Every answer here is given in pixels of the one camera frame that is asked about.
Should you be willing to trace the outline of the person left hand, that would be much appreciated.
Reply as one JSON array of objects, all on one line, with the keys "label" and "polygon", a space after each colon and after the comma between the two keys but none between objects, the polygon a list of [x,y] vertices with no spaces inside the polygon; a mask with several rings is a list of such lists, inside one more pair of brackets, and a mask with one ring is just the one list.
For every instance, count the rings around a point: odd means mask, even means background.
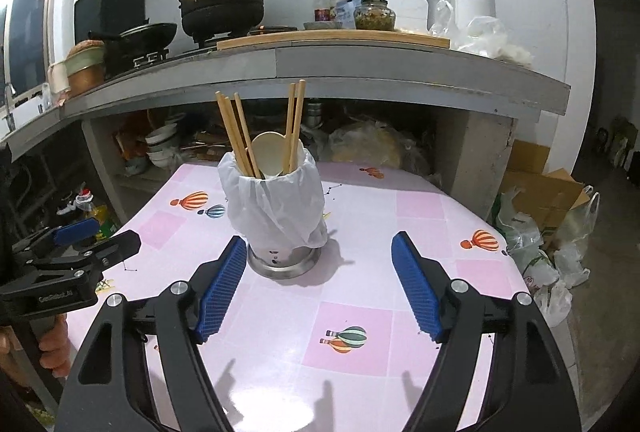
[{"label": "person left hand", "polygon": [[[64,378],[70,373],[70,339],[68,338],[67,315],[55,316],[54,326],[39,340],[40,365],[49,369],[55,378]],[[1,328],[1,369],[20,386],[29,386],[26,374],[11,357],[18,350],[18,341],[13,330]]]}]

